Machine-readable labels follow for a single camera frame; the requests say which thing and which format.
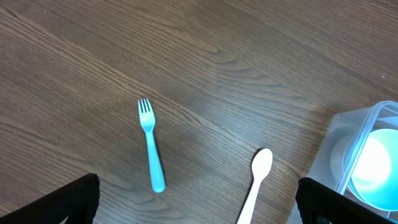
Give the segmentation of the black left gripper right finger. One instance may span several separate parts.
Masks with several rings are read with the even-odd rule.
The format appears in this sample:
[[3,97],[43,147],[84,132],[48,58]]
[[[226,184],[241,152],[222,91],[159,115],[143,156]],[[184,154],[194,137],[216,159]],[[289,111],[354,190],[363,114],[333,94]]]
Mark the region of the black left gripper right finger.
[[295,200],[303,224],[394,224],[309,177],[298,181]]

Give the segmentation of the light blue plastic bowl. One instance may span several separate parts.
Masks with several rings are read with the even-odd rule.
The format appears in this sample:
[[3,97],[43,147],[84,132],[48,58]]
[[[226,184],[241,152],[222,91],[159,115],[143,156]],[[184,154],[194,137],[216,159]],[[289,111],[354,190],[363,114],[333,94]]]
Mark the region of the light blue plastic bowl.
[[380,210],[397,211],[397,130],[370,132],[351,176],[355,194]]

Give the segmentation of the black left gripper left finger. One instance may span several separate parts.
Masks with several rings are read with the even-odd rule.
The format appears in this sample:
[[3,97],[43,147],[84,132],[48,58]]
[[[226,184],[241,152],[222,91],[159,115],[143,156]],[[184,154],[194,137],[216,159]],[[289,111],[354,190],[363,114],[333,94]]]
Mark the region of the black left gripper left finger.
[[92,224],[99,206],[100,180],[86,174],[42,198],[1,217],[1,223]]

